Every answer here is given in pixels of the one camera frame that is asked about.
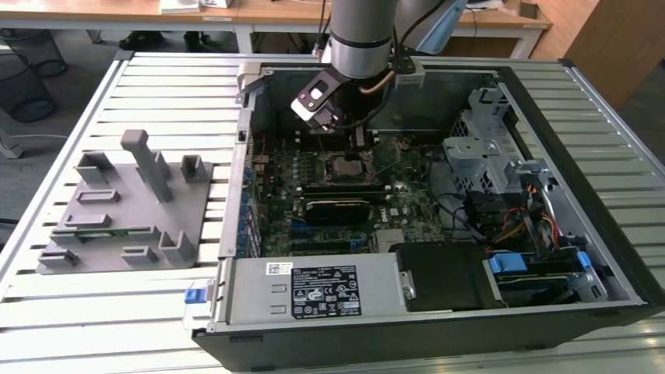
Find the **motherboard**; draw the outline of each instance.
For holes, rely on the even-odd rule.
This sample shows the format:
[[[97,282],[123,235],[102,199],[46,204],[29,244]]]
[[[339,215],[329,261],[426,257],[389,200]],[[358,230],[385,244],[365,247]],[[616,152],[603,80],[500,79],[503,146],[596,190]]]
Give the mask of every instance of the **motherboard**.
[[[444,240],[427,184],[432,146],[413,145],[403,134],[373,143],[354,154],[321,135],[262,147],[262,257],[377,253],[399,242]]]

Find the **3d printed holder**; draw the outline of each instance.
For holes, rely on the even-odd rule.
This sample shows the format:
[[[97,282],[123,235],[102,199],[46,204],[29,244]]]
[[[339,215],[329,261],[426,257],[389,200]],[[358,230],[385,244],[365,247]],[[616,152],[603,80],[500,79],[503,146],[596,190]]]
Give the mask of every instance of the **3d printed holder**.
[[[38,261],[41,274],[191,267],[207,200],[211,164],[186,155],[167,164],[147,133],[119,140],[135,164],[113,165],[102,152],[81,156],[73,198]]]

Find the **warning label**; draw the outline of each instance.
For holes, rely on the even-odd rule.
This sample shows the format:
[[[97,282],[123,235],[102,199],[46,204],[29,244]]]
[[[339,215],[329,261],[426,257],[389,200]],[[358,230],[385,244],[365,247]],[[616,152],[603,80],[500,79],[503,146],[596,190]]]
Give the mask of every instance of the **warning label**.
[[[354,266],[290,269],[295,319],[361,316],[361,292]]]

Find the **sticker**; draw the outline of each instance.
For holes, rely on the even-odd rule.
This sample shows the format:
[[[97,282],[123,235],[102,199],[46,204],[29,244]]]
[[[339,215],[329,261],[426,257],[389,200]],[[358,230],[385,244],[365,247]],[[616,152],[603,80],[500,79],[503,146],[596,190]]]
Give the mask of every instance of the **sticker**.
[[[305,267],[289,270],[293,318],[361,316],[361,291],[354,266]]]
[[[293,263],[266,263],[266,275],[289,275]]]
[[[230,22],[230,17],[202,17],[203,21]]]

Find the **blue latch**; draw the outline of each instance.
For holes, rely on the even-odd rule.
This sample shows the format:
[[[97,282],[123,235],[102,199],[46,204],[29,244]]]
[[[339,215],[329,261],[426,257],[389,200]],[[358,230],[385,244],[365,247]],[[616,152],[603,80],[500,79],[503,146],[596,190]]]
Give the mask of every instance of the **blue latch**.
[[[185,304],[202,304],[205,302],[205,288],[190,288],[185,291]]]
[[[519,253],[496,253],[492,258],[488,259],[488,267],[494,274],[511,271],[526,271],[526,264]]]
[[[578,261],[583,269],[591,267],[591,259],[588,259],[586,252],[578,252]]]

